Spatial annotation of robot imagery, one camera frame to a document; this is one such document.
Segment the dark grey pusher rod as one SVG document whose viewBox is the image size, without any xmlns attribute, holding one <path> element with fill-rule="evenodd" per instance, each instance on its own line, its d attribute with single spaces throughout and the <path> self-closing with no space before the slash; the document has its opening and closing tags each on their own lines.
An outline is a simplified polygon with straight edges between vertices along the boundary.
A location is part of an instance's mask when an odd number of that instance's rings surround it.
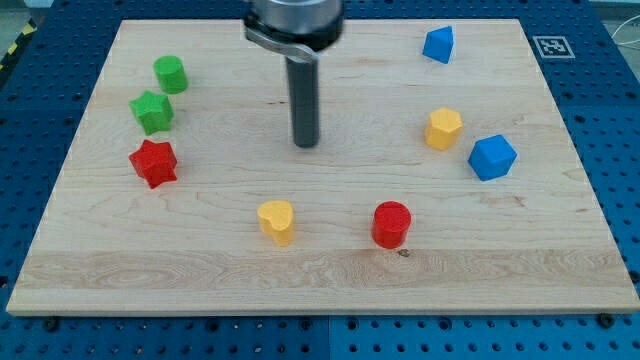
<svg viewBox="0 0 640 360">
<path fill-rule="evenodd" d="M 320 139 L 318 65 L 286 58 L 294 144 L 311 148 Z"/>
</svg>

